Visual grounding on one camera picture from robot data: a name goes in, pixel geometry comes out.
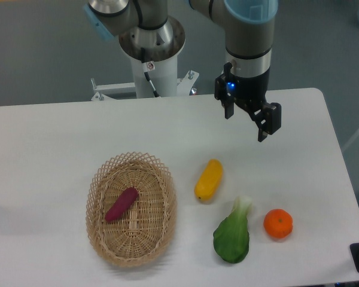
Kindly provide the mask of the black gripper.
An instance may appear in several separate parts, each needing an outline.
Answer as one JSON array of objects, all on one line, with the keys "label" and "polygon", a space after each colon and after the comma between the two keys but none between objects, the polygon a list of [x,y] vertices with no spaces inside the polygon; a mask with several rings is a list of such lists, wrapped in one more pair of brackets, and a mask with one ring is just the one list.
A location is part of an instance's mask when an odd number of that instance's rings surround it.
[{"label": "black gripper", "polygon": [[223,73],[215,79],[214,97],[221,102],[225,119],[234,115],[235,106],[243,109],[258,127],[259,142],[281,128],[281,105],[268,103],[265,98],[268,82],[269,71],[242,78],[233,74],[230,62],[224,64]]}]

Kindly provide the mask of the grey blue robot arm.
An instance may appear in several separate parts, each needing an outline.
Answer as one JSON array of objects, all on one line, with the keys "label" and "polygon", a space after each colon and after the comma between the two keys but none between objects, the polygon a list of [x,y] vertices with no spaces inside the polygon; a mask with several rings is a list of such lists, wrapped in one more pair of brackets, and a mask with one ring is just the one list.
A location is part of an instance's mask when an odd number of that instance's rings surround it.
[{"label": "grey blue robot arm", "polygon": [[[281,127],[281,106],[266,100],[277,1],[188,1],[225,33],[226,59],[214,96],[230,118],[243,109],[258,127],[258,140]],[[130,59],[136,95],[179,94],[177,56],[185,44],[181,23],[166,1],[88,1],[84,12],[97,33],[118,39]]]}]

